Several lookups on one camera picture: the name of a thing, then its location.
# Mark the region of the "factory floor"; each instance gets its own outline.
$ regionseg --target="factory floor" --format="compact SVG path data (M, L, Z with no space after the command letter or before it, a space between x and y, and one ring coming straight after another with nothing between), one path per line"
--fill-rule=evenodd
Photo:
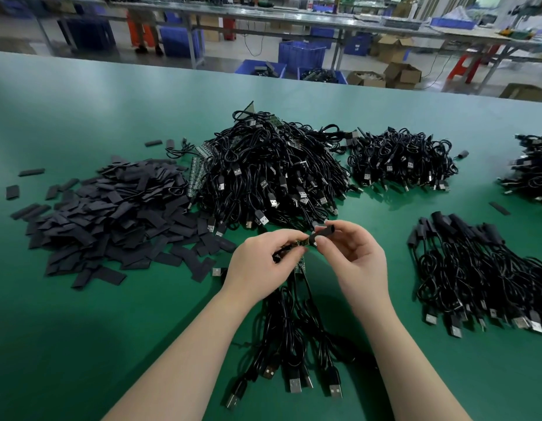
M124 17L124 11L116 13ZM131 47L131 38L126 22L111 21L111 27L117 49L111 53L71 53L66 44L55 19L43 19L43 27L55 49L56 56L93 59L106 62L136 63L174 68L190 68L189 59L157 57L154 50L147 55L137 55ZM237 26L245 28L245 21L238 21ZM262 31L265 24L250 22L251 29ZM278 60L280 39L276 37L262 37L257 35L237 34L235 41L205 42L205 63L199 66L203 70L216 70L221 72L234 72L245 59L260 59L276 62ZM326 51L324 67L331 66L335 45ZM50 56L43 41L36 20L19 19L0 15L0 51L15 53L36 54ZM423 72L423 78L415 91L452 91L468 94L473 86L480 83L489 71L488 67L481 66L472 84L459 84L459 77L454 81L446 81L458 56L437 56L431 53L411 53L407 62ZM386 64L375 57L344 55L341 70L347 74L352 70L371 70L382 73ZM542 87L542 64L503 62L497 69L489 84L483 89L481 95L498 97L508 83L534 84Z

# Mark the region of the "worker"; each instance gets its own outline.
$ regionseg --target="worker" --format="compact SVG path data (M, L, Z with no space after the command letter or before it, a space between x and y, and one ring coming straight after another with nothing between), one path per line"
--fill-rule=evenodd
M129 9L129 19L134 23L136 34L138 35L138 47L134 49L137 54L146 54L148 49L144 43L144 33L146 27L150 28L152 37L154 38L155 51L158 56L163 56L164 52L160 48L160 38L158 37L158 29L156 28L156 16L154 12L149 10Z
M354 223L335 220L326 225L334 225L335 232L317 236L317 249L333 268L366 332L395 419L470 420L398 319L388 294L383 249ZM294 247L277 264L272 254L307 238L300 231L282 229L240 245L222 289L104 421L201 420L236 329L258 301L287 279L306 249Z

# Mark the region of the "forearm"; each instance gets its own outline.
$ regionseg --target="forearm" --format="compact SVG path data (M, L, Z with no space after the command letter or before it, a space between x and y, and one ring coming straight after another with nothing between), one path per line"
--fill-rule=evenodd
M248 311L218 293L104 421L202 419L228 346Z
M396 420L470 420L395 311L358 313L370 340Z

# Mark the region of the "metal table frame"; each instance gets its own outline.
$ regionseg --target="metal table frame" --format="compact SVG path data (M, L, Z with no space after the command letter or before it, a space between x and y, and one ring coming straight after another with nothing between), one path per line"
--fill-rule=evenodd
M103 0L57 0L57 1L70 1L72 3L78 4L91 4L91 5L100 5L100 6L112 6L117 8L124 9L135 9L135 10L147 10L147 11L169 11L174 12L179 15L183 20L183 23L172 23L172 22L158 22L158 25L163 26L176 26L184 27L187 29L187 37L189 40L189 49L191 56L191 67L197 69L197 66L204 62L203 56L199 60L195 58L195 52L193 48L193 32L199 30L210 30L222 32L222 28L205 26L201 25L199 16L216 16L222 18L230 18L237 20L255 20L259 22L276 22L276 23L290 23L291 25L303 25L303 26L318 26L333 28L337 30L337 37L317 37L307 34L292 34L285 32L267 32L267 31L255 31L255 30L240 30L236 31L237 34L253 34L253 35L264 35L264 36L273 36L273 37L288 37L292 40L310 40L310 41L325 41L325 42L335 42L335 51L333 54L333 60L331 62L332 70L339 70L341 68L341 61L343 59L344 47L347 44L348 39L354 32L370 32L378 34L392 34L392 35L403 35L406 37L423 37L437 40L447 40L447 41L457 41L457 42L466 42L471 46L476 48L476 53L473 55L472 62L468 71L471 70L473 63L482 57L486 57L486 60L493 62L491 69L488 74L485 76L483 81L477 86L474 90L475 94L479 94L488 81L491 79L496 69L499 67L499 64L503 59L510 59L513 62L537 62L542 63L542 59L534 59L530 57L520 57L520 56L511 56L514 52L519 49L530 51L542 46L541 42L537 41L520 41L520 40L509 40L502 38L492 38L492 37L481 37L481 36L466 36L466 35L455 35L455 34L443 34L441 32L430 29L429 27L421 27L419 30L406 30L401 28L392 28L385 27L376 22L365 22L363 20L356 19L354 16L349 14L323 14L317 12L307 12L307 11L291 11L288 9L264 9L258 7L250 6L238 6L238 5L225 5L225 6L212 6L207 3L202 2L177 2L177 1L162 1L162 0L141 0L139 3L109 3L106 4ZM194 15L196 23L192 23L191 15ZM65 18L71 16L68 14L60 15L60 19L67 30L68 38L71 44L74 43L73 37L70 34L68 27L66 26ZM119 17L111 16L102 16L107 20L121 20L126 21L126 19ZM52 55L54 55L53 48L50 44L49 38L45 32L43 25L39 18L36 17L36 20L39 24L41 33L45 43ZM500 54L496 55L487 55L488 47L492 45L505 45L504 49ZM451 54L463 54L469 53L467 49L463 50L441 50Z

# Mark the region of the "hand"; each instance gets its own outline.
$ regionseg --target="hand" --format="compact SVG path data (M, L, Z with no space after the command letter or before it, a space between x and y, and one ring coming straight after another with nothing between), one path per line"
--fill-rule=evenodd
M317 249L333 268L353 311L370 315L392 308L382 247L359 225L343 220L325 224L335 226L335 232L316 236ZM317 231L323 228L316 226Z
M273 261L273 253L307 238L301 231L281 229L246 239L232 255L221 292L251 309L287 280L306 249L292 248L279 263Z

